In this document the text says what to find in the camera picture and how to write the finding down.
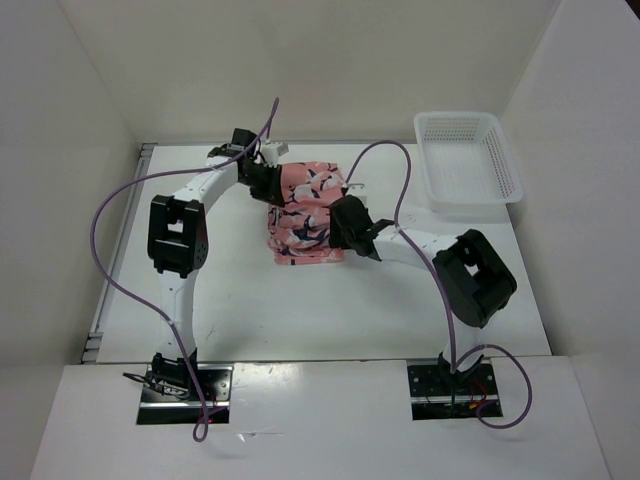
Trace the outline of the pink shark print shorts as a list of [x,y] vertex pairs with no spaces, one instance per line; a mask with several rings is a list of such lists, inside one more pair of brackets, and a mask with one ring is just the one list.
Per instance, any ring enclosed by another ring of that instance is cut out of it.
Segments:
[[282,166],[282,207],[268,208],[267,245],[282,266],[340,263],[344,252],[329,245],[329,206],[345,185],[333,162],[295,162]]

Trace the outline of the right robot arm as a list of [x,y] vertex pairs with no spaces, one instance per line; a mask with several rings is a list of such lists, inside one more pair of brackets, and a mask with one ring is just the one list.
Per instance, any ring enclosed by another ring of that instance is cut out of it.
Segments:
[[439,382],[452,394],[464,391],[482,359],[481,331],[517,290],[515,277],[485,235],[475,229],[458,236],[434,234],[402,229],[387,219],[375,222],[352,195],[333,202],[329,214],[331,247],[432,275],[449,334],[437,360]]

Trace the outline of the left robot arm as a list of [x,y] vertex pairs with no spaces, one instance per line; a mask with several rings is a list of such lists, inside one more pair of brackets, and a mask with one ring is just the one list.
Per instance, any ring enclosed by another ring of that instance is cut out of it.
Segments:
[[236,184],[247,186],[258,201],[282,206],[279,160],[287,152],[285,143],[236,129],[230,142],[208,153],[203,172],[151,201],[147,253],[159,275],[160,309],[170,335],[155,353],[147,381],[164,385],[177,399],[191,398],[200,385],[193,311],[196,279],[209,254],[207,213]]

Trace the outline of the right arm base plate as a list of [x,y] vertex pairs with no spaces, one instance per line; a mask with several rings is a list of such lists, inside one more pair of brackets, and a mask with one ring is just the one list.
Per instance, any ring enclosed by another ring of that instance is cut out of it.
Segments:
[[435,359],[408,362],[406,366],[413,421],[503,416],[492,364],[483,360],[456,383]]

